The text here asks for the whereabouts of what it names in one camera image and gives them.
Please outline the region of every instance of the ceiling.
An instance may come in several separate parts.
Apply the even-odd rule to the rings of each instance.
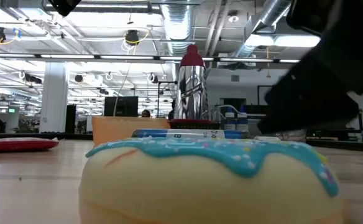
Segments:
[[[199,2],[193,7],[192,34],[189,41],[197,45],[203,54],[208,38],[210,22],[216,5],[215,0]],[[229,22],[226,19],[221,31],[221,40],[215,50],[217,54],[231,55],[244,42],[244,28],[248,15],[262,10],[264,1],[232,1],[229,10],[237,10],[238,21]],[[160,14],[144,13],[100,13],[100,12],[72,12],[66,18],[56,12],[23,7],[20,9],[0,8],[0,27],[4,27],[6,34],[5,44],[0,45],[0,53],[11,54],[95,54],[95,55],[168,55],[167,36],[163,26],[163,16]],[[277,24],[281,32],[288,34],[290,30],[284,20]],[[136,48],[126,49],[124,35],[128,30],[137,30],[139,42]],[[309,48],[303,47],[277,47],[255,49],[253,52],[260,58],[287,58],[299,59]],[[156,75],[160,81],[175,81],[176,65],[174,63],[120,63],[120,62],[66,62],[70,74],[70,90],[68,103],[77,104],[81,115],[99,114],[103,107],[104,96],[97,89],[81,89],[81,87],[94,87],[97,85],[120,88],[125,76],[125,90],[109,91],[110,95],[139,96],[140,110],[156,109],[158,85],[148,81],[150,74]],[[230,71],[209,69],[209,85],[263,85],[273,84],[283,75],[284,70],[274,70],[271,66],[263,68],[252,67],[253,70]],[[37,104],[34,110],[21,109],[22,113],[33,115],[39,112],[42,86],[29,88],[31,83],[22,79],[24,74],[33,75],[44,82],[45,62],[36,60],[9,60],[0,58],[0,85],[17,86],[7,88],[11,92],[22,94],[7,94],[0,91],[0,105],[29,105]],[[240,82],[231,82],[231,73],[240,75]],[[75,76],[84,76],[83,82],[76,82]],[[174,84],[164,88],[160,96],[160,114],[167,114],[170,110],[171,99],[175,97]],[[13,103],[16,98],[21,103]]]

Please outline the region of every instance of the desk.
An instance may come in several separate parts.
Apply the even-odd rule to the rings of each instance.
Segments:
[[[66,140],[49,152],[0,154],[0,224],[79,223],[78,186],[92,147]],[[338,173],[353,223],[363,224],[363,152],[318,150]]]

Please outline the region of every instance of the donut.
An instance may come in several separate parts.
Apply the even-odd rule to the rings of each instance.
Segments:
[[[300,142],[136,138],[102,144],[80,184],[82,224],[339,224],[326,158]]]

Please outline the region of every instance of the person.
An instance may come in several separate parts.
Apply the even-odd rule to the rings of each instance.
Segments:
[[[143,110],[142,118],[151,118],[151,113],[148,110]]]
[[[172,120],[173,117],[175,116],[175,103],[176,103],[176,100],[173,100],[172,101],[172,110],[168,114],[168,119],[169,120]]]

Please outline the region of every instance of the blue marker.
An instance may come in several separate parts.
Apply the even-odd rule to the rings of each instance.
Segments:
[[[223,131],[204,129],[137,129],[132,138],[200,138],[200,139],[249,139],[247,131]]]

